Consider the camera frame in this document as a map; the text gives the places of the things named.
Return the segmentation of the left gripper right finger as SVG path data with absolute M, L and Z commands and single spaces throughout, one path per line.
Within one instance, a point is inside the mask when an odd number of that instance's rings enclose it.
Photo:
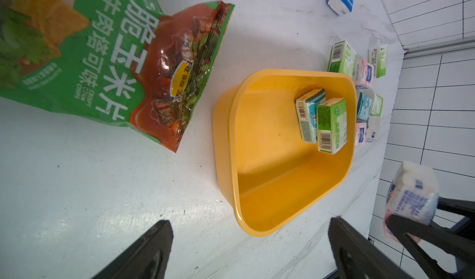
M 341 217 L 329 225 L 338 279 L 408 279 L 410 276 Z

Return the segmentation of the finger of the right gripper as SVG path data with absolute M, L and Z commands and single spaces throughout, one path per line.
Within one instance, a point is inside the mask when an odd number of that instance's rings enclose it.
M 442 229 L 451 234 L 474 234 L 475 233 L 475 203 L 471 201 L 461 201 L 439 197 L 437 208 L 463 216 L 463 219 L 452 228 L 444 228 L 436 222 L 431 222 L 430 227 Z
M 389 216 L 386 225 L 404 248 L 408 249 L 430 279 L 473 279 L 475 277 L 474 241 L 450 233 L 441 227 L 434 228 L 396 215 Z M 453 274 L 446 272 L 415 242 L 414 238 L 426 241 L 447 254 L 453 255 L 463 262 L 463 267 Z

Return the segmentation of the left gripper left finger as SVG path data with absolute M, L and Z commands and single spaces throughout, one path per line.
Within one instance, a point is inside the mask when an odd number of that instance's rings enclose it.
M 160 220 L 94 277 L 96 279 L 162 279 L 173 243 L 170 221 Z

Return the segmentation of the pink white tissue pack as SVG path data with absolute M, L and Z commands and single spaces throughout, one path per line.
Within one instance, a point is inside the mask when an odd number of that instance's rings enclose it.
M 439 181 L 432 167 L 403 161 L 387 192 L 383 233 L 397 240 L 386 221 L 396 215 L 430 225 L 439 201 Z

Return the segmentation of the yellow plastic storage box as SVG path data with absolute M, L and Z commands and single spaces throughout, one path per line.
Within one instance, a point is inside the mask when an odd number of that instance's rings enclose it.
M 317 87 L 347 102 L 348 141 L 334 155 L 301 137 L 295 101 Z M 222 94 L 213 115 L 216 174 L 240 227 L 268 236 L 337 188 L 352 166 L 355 124 L 346 74 L 264 69 Z

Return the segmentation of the green tissue pack front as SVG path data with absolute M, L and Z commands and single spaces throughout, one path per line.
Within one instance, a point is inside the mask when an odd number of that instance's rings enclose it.
M 317 141 L 319 151 L 338 153 L 348 140 L 345 98 L 331 98 L 317 106 Z

